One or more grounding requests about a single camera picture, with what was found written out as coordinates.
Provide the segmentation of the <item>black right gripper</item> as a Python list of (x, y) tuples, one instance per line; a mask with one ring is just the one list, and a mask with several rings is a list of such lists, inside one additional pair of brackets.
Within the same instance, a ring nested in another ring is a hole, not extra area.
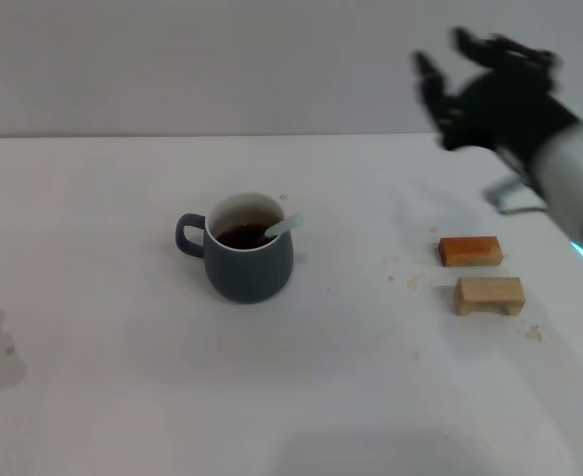
[(582, 124), (552, 95), (553, 52), (534, 50), (501, 35), (481, 39), (464, 27), (452, 29), (456, 50), (484, 67), (523, 60), (478, 76), (457, 96), (446, 93), (445, 77), (422, 51), (412, 56), (418, 96), (448, 151), (480, 147), (505, 151), (513, 167), (528, 172), (540, 150), (556, 135)]

